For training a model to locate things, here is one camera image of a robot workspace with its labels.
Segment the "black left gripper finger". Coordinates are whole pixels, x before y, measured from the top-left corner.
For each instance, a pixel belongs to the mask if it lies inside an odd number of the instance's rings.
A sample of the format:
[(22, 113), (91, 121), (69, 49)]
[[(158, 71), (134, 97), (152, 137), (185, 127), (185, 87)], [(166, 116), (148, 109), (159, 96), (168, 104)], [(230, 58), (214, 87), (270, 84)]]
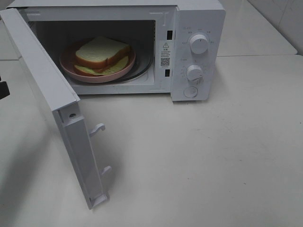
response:
[(2, 81), (0, 78), (0, 99), (9, 96), (9, 87), (6, 81)]

